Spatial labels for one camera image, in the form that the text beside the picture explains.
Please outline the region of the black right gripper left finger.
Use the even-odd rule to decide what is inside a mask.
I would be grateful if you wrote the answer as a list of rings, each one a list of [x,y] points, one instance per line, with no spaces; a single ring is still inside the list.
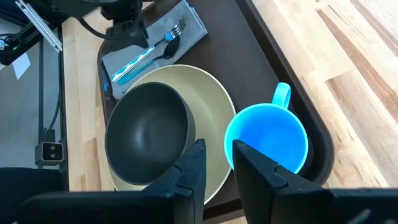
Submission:
[[[54,192],[25,201],[18,224],[202,224],[206,144],[196,140],[141,191]]]

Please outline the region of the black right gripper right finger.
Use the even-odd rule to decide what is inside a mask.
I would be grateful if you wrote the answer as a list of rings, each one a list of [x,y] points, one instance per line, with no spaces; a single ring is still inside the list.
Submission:
[[[248,224],[398,224],[398,189],[324,189],[240,140],[232,145]]]

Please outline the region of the spoon with teal handle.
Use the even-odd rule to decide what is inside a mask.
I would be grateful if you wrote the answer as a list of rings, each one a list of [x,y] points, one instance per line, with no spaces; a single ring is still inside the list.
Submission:
[[[156,60],[172,58],[176,54],[176,52],[179,48],[179,45],[180,45],[180,37],[176,37],[174,40],[172,40],[171,42],[169,42],[167,44],[162,55],[151,59],[145,65],[143,65],[139,69],[137,69],[135,72],[132,72],[132,73],[129,73],[129,74],[123,76],[116,83],[118,85],[123,85],[123,84],[127,83],[129,80],[131,80],[136,75],[140,74],[143,70],[145,70],[148,66],[152,65]]]

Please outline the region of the light blue plastic mug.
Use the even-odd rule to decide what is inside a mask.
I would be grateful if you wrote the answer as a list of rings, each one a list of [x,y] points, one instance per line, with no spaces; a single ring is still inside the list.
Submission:
[[[229,122],[224,134],[224,154],[234,169],[233,141],[240,140],[298,174],[309,153],[307,132],[288,110],[289,84],[277,84],[270,103],[258,103],[241,110]]]

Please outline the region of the grey cloth napkin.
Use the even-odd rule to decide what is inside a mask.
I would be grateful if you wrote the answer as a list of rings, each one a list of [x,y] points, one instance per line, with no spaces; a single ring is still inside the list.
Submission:
[[[167,31],[171,30],[175,26],[175,24],[178,23],[179,19],[182,16],[185,16],[187,18],[187,22],[180,36],[180,46],[177,50],[177,53],[170,59],[156,60],[123,85],[112,83],[111,89],[113,97],[115,99],[120,99],[127,91],[127,89],[145,74],[160,67],[174,64],[200,39],[207,35],[208,31],[205,25],[200,20],[195,9],[189,6],[186,0],[181,0],[174,8],[166,13],[166,15],[162,16],[160,19],[158,19],[147,28],[147,33],[149,35],[147,43],[149,45],[154,45],[156,42],[161,40],[164,34]],[[108,53],[103,56],[102,61],[104,68],[108,73],[108,77],[111,77],[123,66],[134,60],[143,51],[145,51],[145,48],[139,46],[139,44],[136,42],[128,47],[123,47],[120,50]]]

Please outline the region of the dark grey bowl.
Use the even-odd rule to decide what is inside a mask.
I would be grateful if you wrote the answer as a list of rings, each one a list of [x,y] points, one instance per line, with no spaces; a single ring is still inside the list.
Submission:
[[[120,179],[146,185],[166,173],[195,137],[195,120],[182,96],[164,83],[143,83],[125,93],[111,113],[106,155]]]

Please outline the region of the beige round plate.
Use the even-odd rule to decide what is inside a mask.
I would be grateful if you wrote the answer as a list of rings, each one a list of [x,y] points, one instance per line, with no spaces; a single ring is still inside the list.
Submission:
[[[169,65],[153,70],[132,84],[127,92],[135,86],[149,82],[171,86],[191,109],[195,120],[195,140],[204,139],[206,144],[205,201],[209,202],[219,192],[231,171],[224,154],[223,141],[226,128],[236,114],[233,102],[224,86],[214,76],[191,65]],[[140,191],[152,183],[130,184],[120,179],[112,171],[110,164],[109,170],[113,185],[118,191]]]

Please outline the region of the dark brown serving tray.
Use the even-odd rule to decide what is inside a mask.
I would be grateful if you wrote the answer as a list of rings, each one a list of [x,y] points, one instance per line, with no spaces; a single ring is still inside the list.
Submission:
[[[144,12],[147,25],[166,15],[181,0],[161,0]],[[309,139],[310,163],[301,175],[322,185],[329,177],[335,150],[313,103],[300,84],[280,47],[252,0],[187,0],[203,21],[208,34],[177,65],[191,65],[214,76],[228,92],[235,111],[256,103],[268,103],[276,85],[291,86],[290,110],[302,122]],[[205,224],[217,224],[243,216],[233,172],[219,192],[206,202]]]

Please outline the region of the silver aluminium bar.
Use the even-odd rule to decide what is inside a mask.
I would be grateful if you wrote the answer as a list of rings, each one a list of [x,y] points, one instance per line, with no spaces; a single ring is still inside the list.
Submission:
[[[60,53],[63,50],[63,45],[60,39],[53,33],[52,29],[39,16],[35,9],[23,0],[16,0],[15,3],[25,16],[33,23],[36,29],[43,35],[47,42]]]

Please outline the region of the black box with green light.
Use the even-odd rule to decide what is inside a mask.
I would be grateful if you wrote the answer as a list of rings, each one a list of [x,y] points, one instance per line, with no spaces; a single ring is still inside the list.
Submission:
[[[42,39],[39,31],[0,34],[0,64],[10,65]]]

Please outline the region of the white floor paper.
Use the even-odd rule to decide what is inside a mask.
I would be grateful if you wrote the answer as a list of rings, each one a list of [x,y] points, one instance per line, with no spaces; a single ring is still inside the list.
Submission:
[[[26,72],[26,70],[30,67],[28,54],[24,53],[17,59],[15,59],[15,61],[12,62],[12,67],[14,69],[16,78],[19,80],[21,76]]]

